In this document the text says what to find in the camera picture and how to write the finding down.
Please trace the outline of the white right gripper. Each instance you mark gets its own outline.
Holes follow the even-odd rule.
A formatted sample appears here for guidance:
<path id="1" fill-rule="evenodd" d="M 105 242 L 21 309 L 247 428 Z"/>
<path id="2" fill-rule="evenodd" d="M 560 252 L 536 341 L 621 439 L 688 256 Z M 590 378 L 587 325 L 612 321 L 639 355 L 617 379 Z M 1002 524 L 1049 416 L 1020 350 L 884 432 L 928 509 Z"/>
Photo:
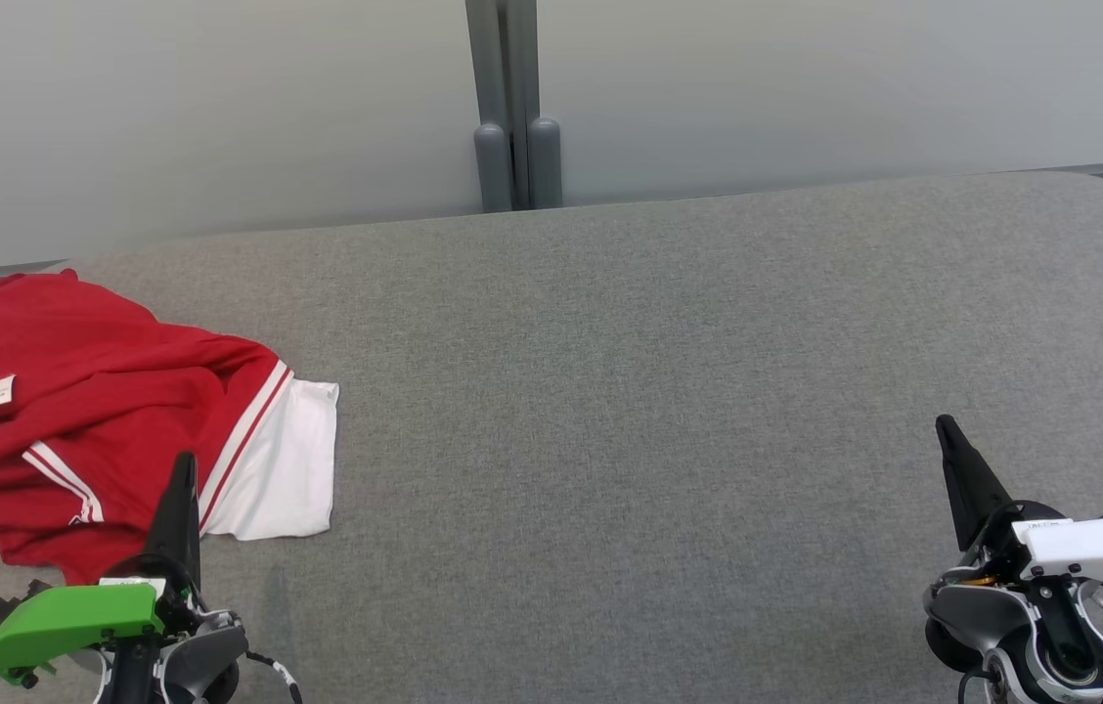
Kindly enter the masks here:
<path id="1" fill-rule="evenodd" d="M 1103 583 L 1103 516 L 1074 520 L 1049 512 L 1027 518 L 957 420 L 936 418 L 942 472 L 966 579 L 1008 585 L 1038 578 Z"/>

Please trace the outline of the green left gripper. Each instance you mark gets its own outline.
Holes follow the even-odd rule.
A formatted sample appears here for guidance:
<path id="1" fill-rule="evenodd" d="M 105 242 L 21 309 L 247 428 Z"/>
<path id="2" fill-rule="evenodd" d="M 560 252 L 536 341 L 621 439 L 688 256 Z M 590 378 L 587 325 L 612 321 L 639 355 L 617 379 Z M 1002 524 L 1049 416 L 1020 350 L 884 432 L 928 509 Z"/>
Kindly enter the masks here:
<path id="1" fill-rule="evenodd" d="M 0 625 L 0 679 L 32 689 L 38 669 L 92 652 L 101 678 L 92 704 L 219 704 L 219 612 L 199 582 L 199 463 L 180 452 L 142 555 L 17 606 Z"/>

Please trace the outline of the red white basketball jersey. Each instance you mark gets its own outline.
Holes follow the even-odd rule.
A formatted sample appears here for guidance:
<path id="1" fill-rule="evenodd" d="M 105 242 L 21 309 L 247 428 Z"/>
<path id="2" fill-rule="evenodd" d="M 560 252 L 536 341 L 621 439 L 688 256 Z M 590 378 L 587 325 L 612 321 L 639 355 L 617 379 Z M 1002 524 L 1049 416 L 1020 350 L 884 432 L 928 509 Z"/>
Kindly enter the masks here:
<path id="1" fill-rule="evenodd" d="M 196 534 L 330 527 L 338 386 L 274 349 L 164 324 L 76 273 L 0 280 L 0 556 L 92 584 L 144 546 L 179 455 Z"/>

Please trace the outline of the grey partition post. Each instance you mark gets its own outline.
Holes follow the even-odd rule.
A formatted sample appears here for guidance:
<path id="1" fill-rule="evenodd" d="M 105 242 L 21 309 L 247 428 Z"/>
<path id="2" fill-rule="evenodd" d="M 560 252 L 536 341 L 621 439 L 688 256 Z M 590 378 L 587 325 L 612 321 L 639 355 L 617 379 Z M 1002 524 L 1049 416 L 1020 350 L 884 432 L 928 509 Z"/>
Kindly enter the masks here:
<path id="1" fill-rule="evenodd" d="M 516 186 L 523 209 L 563 206 L 560 125 L 542 115 L 537 0 L 506 0 Z"/>
<path id="2" fill-rule="evenodd" d="M 512 154 L 499 0 L 464 0 L 479 126 L 472 134 L 485 213 L 510 212 Z"/>

